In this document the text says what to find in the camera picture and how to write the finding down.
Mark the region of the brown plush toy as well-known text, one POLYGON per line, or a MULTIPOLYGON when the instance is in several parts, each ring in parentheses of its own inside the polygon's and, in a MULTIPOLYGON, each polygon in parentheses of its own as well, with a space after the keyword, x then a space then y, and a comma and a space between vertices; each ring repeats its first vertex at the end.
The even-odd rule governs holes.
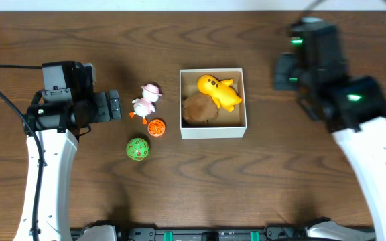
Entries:
POLYGON ((182 118, 188 123, 207 123, 217 117, 217 105, 209 95, 197 93, 182 101, 182 118))

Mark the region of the yellow rubber figure toy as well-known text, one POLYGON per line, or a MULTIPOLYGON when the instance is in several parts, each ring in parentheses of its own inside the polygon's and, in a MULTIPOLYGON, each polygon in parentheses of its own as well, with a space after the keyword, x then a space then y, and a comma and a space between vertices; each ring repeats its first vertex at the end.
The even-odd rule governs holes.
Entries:
POLYGON ((224 108, 228 112, 235 109, 235 105, 242 102, 242 98, 232 88, 234 80, 218 80, 211 75, 203 75, 197 81, 199 92, 209 95, 217 109, 224 108))

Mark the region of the green numbered ball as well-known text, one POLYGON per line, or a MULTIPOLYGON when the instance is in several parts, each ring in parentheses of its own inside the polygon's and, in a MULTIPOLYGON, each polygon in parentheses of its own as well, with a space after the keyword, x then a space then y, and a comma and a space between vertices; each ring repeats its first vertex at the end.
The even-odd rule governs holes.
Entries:
POLYGON ((144 160, 150 153, 149 143, 142 138, 131 139, 126 146, 127 156, 134 161, 144 160))

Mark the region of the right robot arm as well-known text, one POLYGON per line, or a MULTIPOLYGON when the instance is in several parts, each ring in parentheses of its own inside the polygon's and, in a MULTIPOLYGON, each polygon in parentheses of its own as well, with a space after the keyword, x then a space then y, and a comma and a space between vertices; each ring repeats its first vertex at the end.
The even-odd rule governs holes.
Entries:
POLYGON ((372 76, 352 76, 338 28, 305 18, 289 27, 292 52, 275 63, 274 87, 297 94, 303 111, 322 121, 350 163, 371 213, 371 233, 324 221, 311 238, 386 240, 386 98, 372 76))

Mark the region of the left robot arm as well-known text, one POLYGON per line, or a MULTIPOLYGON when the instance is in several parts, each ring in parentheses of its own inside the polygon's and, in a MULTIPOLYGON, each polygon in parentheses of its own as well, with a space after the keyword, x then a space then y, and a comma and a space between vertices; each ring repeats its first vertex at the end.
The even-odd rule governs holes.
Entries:
POLYGON ((74 61, 42 65, 44 89, 27 121, 28 173, 16 240, 71 240, 70 180, 81 129, 122 117, 117 90, 95 92, 96 70, 74 61))

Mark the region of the orange slice toy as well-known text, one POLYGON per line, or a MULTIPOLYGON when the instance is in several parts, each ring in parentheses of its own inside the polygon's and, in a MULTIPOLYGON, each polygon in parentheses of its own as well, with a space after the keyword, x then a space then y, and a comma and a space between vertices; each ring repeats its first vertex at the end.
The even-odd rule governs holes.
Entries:
POLYGON ((166 131, 166 124, 161 119, 153 119, 148 123, 147 131, 153 137, 161 137, 166 131))

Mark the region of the white duck toy pink hat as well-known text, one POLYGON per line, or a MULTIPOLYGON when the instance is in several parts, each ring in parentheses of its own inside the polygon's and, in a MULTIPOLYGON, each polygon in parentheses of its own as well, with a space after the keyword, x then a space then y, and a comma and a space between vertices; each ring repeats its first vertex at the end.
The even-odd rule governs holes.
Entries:
POLYGON ((132 101, 133 111, 129 113, 129 116, 139 116, 142 118, 142 124, 147 125, 147 116, 155 112, 155 103, 159 100, 160 89, 154 84, 146 84, 141 87, 142 97, 136 98, 132 101))

